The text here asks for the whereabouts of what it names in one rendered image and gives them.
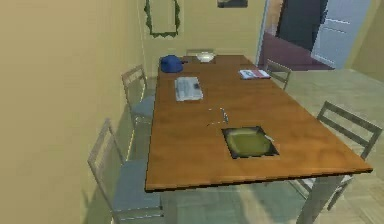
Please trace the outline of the square green black-rimmed plate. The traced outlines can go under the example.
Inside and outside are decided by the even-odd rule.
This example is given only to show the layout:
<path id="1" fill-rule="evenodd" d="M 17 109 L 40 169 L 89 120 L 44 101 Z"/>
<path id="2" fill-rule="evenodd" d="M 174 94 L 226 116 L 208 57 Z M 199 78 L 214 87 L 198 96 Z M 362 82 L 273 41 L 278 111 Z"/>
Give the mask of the square green black-rimmed plate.
<path id="1" fill-rule="evenodd" d="M 274 139 L 261 126 L 225 128 L 222 134 L 233 159 L 268 157 L 279 154 Z"/>

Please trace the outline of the grey wooden chair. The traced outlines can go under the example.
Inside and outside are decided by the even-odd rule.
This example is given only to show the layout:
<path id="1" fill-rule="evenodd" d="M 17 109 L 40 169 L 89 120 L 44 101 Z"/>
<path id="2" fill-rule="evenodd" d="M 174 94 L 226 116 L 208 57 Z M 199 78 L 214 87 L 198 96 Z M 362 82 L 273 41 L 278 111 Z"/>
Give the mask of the grey wooden chair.
<path id="1" fill-rule="evenodd" d="M 270 59 L 265 64 L 266 72 L 273 78 L 283 83 L 283 89 L 286 89 L 292 70 Z"/>
<path id="2" fill-rule="evenodd" d="M 123 157 L 109 118 L 103 122 L 87 163 L 114 224 L 164 217 L 160 194 L 144 190 L 147 161 Z"/>
<path id="3" fill-rule="evenodd" d="M 332 120 L 331 118 L 327 117 L 327 113 L 333 113 L 335 115 L 338 115 L 339 117 L 343 118 L 344 120 L 347 120 L 354 125 L 364 129 L 367 133 L 370 133 L 370 136 L 368 139 L 364 139 L 363 136 L 358 135 L 357 133 L 353 132 L 350 127 L 347 127 L 345 125 L 342 125 L 340 123 L 337 123 L 336 121 Z M 383 128 L 371 123 L 368 120 L 365 120 L 352 112 L 335 105 L 329 101 L 325 101 L 320 112 L 318 113 L 317 120 L 321 121 L 322 123 L 326 124 L 333 130 L 337 131 L 338 133 L 344 135 L 348 139 L 352 140 L 353 142 L 357 143 L 362 147 L 362 152 L 359 154 L 359 156 L 365 161 L 370 152 L 372 151 L 373 146 L 377 142 L 378 138 L 383 132 Z M 344 175 L 343 179 L 341 180 L 339 186 L 335 189 L 333 192 L 330 201 L 327 205 L 327 210 L 330 211 L 337 200 L 341 197 L 341 195 L 344 193 L 347 186 L 351 183 L 353 179 L 353 175 Z M 312 188 L 315 184 L 316 178 L 307 178 L 307 179 L 298 179 L 296 182 L 298 185 L 303 187 L 305 191 L 307 192 L 307 195 L 304 193 L 300 194 L 304 199 L 307 199 L 309 194 L 312 191 Z"/>
<path id="4" fill-rule="evenodd" d="M 155 94 L 148 88 L 142 64 L 121 75 L 127 106 L 133 126 L 139 122 L 150 123 L 153 118 Z"/>

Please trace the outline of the white room door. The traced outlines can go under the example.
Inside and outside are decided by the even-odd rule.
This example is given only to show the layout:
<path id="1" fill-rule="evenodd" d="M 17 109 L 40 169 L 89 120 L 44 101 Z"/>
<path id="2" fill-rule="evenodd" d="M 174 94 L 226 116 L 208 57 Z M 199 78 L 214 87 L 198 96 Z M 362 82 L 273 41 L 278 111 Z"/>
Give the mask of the white room door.
<path id="1" fill-rule="evenodd" d="M 344 67 L 371 0 L 328 0 L 311 57 L 332 68 Z"/>

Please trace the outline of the grey folded newspaper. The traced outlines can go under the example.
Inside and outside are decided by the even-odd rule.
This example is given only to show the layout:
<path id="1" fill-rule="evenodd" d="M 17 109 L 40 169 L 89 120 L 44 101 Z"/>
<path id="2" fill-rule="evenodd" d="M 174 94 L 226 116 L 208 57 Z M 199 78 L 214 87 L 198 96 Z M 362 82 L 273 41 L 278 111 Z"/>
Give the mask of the grey folded newspaper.
<path id="1" fill-rule="evenodd" d="M 203 92 L 197 77 L 178 77 L 175 80 L 177 101 L 201 100 Z"/>

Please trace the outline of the green-framed wall mirror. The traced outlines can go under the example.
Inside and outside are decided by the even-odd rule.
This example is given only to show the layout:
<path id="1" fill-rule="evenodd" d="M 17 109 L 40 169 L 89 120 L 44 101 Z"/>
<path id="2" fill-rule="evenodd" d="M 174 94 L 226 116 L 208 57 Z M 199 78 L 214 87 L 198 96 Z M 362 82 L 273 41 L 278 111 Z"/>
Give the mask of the green-framed wall mirror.
<path id="1" fill-rule="evenodd" d="M 145 0 L 144 12 L 149 34 L 154 37 L 174 38 L 180 27 L 178 0 Z"/>

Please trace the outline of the red and white book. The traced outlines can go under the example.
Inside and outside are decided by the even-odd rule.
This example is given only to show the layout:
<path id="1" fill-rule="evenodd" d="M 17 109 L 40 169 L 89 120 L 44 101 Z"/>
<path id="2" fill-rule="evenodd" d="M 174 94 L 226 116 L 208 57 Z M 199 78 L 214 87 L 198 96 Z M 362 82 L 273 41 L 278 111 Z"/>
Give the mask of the red and white book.
<path id="1" fill-rule="evenodd" d="M 264 70 L 240 70 L 239 74 L 242 79 L 270 79 L 271 76 Z"/>

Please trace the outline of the brown wooden dining table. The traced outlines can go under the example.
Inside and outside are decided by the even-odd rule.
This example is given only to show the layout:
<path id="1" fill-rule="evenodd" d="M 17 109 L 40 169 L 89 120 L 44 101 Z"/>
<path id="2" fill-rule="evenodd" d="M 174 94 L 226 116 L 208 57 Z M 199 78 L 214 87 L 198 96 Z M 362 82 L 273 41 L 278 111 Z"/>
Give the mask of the brown wooden dining table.
<path id="1" fill-rule="evenodd" d="M 242 55 L 212 63 L 186 58 L 183 75 L 200 82 L 200 101 L 175 98 L 175 75 L 159 73 L 145 189 L 170 191 L 276 180 L 316 178 L 296 224 L 313 224 L 344 175 L 372 167 L 324 127 L 272 80 L 243 80 L 252 68 Z M 228 124 L 208 125 L 209 109 L 224 108 Z M 271 136 L 275 157 L 232 159 L 224 128 L 261 126 Z"/>

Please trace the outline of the dark framed wall picture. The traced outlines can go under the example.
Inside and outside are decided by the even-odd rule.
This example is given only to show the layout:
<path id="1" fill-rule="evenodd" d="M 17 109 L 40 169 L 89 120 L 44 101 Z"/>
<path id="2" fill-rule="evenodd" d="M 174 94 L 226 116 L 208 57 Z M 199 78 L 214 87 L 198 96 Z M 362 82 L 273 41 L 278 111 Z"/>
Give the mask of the dark framed wall picture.
<path id="1" fill-rule="evenodd" d="M 248 0 L 217 0 L 218 8 L 247 8 Z"/>

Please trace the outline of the blue round kettle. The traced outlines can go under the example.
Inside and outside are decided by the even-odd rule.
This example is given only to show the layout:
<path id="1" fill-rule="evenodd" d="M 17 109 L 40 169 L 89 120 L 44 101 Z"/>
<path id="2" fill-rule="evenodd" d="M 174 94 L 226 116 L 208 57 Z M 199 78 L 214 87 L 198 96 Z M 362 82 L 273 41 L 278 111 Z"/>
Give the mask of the blue round kettle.
<path id="1" fill-rule="evenodd" d="M 178 73 L 186 63 L 186 60 L 181 60 L 176 55 L 167 55 L 160 59 L 160 70 L 164 73 Z"/>

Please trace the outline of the white bowl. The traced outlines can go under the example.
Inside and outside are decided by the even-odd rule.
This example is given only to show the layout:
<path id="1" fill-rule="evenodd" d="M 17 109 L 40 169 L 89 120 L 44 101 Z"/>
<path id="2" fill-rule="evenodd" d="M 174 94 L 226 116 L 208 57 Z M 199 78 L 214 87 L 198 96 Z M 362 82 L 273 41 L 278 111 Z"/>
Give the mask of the white bowl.
<path id="1" fill-rule="evenodd" d="M 200 62 L 208 63 L 214 59 L 215 54 L 210 52 L 201 52 L 197 54 L 196 57 Z"/>

